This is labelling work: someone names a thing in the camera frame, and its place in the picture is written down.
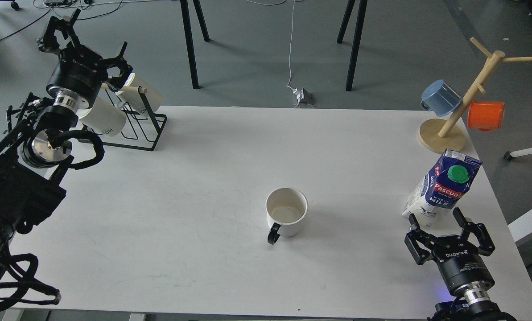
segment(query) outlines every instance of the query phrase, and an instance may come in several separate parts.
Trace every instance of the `metal mug rack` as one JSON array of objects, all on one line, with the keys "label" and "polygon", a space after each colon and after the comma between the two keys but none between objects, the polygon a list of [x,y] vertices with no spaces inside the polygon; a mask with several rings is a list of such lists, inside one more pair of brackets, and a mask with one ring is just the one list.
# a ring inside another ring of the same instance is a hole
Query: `metal mug rack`
[{"label": "metal mug rack", "polygon": [[[155,147],[157,146],[157,143],[161,137],[161,133],[163,129],[165,128],[167,117],[164,114],[155,114],[153,112],[153,108],[151,108],[151,105],[149,103],[149,100],[147,99],[145,95],[145,91],[142,90],[142,87],[136,87],[137,93],[139,94],[139,97],[141,97],[141,100],[143,101],[143,105],[147,111],[148,117],[141,115],[139,112],[136,112],[131,108],[128,102],[125,102],[121,100],[119,97],[117,99],[119,100],[119,103],[115,104],[114,100],[111,98],[111,94],[109,93],[108,89],[105,89],[105,93],[107,94],[107,97],[109,98],[109,101],[113,106],[121,107],[121,110],[125,112],[125,116],[127,117],[127,122],[129,123],[129,127],[131,128],[128,130],[128,126],[125,125],[123,130],[119,134],[117,134],[115,137],[118,140],[121,140],[122,138],[125,140],[135,141],[135,142],[149,142],[150,146],[137,146],[138,144],[121,144],[116,142],[110,142],[109,138],[103,140],[103,144],[107,146],[115,146],[118,148],[131,148],[136,150],[146,150],[149,152],[153,152]],[[154,140],[150,140],[150,138],[147,136],[145,132],[144,126],[152,126],[152,128],[156,131],[157,136]],[[83,125],[82,130],[88,130],[90,132],[95,132],[92,128],[89,128],[86,125]],[[88,140],[78,140],[79,142],[87,143],[90,142]]]}]

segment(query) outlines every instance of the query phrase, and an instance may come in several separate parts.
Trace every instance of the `black mug handle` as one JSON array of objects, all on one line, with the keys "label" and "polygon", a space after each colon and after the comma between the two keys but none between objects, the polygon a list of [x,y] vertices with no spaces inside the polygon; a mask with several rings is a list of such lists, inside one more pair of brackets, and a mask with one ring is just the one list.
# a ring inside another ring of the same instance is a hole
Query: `black mug handle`
[{"label": "black mug handle", "polygon": [[268,243],[274,245],[276,244],[276,241],[278,238],[280,238],[280,234],[278,234],[278,230],[280,229],[280,224],[274,223],[272,225],[272,228],[270,228],[270,233],[268,234]]}]

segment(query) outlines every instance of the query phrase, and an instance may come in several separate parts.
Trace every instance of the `power outlet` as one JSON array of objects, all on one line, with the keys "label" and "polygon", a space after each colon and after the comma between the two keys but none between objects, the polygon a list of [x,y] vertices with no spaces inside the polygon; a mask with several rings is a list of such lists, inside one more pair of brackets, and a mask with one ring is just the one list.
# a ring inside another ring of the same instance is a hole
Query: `power outlet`
[{"label": "power outlet", "polygon": [[294,89],[294,106],[300,107],[300,106],[311,106],[314,104],[313,95],[303,89]]}]

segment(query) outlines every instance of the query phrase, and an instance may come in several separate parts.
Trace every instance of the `round wooden base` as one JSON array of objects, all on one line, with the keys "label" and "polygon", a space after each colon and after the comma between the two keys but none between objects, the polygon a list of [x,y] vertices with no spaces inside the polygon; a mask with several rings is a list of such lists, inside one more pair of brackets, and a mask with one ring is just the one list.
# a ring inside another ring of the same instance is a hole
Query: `round wooden base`
[{"label": "round wooden base", "polygon": [[458,126],[454,126],[446,137],[438,135],[446,120],[440,118],[433,118],[422,123],[418,137],[422,144],[433,152],[442,154],[446,148],[459,152],[466,144],[466,137]]}]

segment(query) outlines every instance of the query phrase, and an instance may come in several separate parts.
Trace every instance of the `white ceramic mug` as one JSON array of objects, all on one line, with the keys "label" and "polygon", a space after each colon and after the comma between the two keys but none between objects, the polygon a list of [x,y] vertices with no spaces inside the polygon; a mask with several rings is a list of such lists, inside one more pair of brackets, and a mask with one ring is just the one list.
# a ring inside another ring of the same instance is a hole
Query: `white ceramic mug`
[{"label": "white ceramic mug", "polygon": [[[149,105],[151,106],[153,112],[156,112],[159,107],[161,107],[162,101],[164,99],[162,95],[158,93],[158,91],[156,91],[153,87],[151,87],[146,81],[137,76],[137,74],[131,73],[131,75],[129,75],[129,78],[125,81],[125,86],[142,87],[147,89],[145,96],[147,97],[147,101],[149,102]],[[145,108],[145,104],[143,104],[143,100],[141,99],[141,96],[139,96],[139,93],[136,93],[134,91],[118,91],[115,94],[121,100],[128,102],[129,106],[131,106],[133,110],[135,110],[142,116],[149,116]]]},{"label": "white ceramic mug", "polygon": [[93,107],[79,109],[76,115],[82,124],[92,128],[96,133],[113,137],[123,130],[127,116],[123,110],[115,108],[112,104],[97,98]]},{"label": "white ceramic mug", "polygon": [[268,213],[268,243],[276,244],[280,236],[298,234],[307,213],[307,199],[298,189],[284,187],[272,191],[266,199]]}]

